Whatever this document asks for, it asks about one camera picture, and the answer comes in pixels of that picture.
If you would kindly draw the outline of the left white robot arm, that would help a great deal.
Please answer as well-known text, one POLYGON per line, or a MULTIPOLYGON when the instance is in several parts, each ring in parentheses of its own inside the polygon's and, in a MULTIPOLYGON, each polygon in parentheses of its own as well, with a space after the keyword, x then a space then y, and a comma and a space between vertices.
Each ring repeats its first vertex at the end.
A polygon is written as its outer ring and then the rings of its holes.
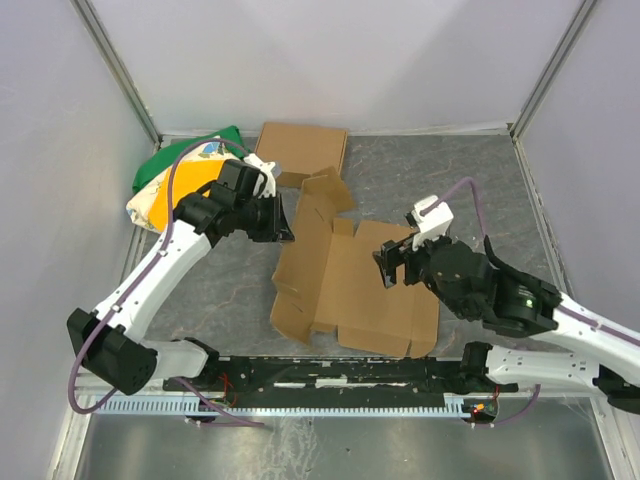
POLYGON ((196 340, 154 342, 146 331, 189 270, 223 238, 243 232, 255 243, 291 242, 276 179, 280 168, 251 154, 227 160, 210 185, 177 203, 158 243, 93 310, 75 309, 66 326, 84 367, 132 395, 155 379, 205 374, 213 351, 196 340))

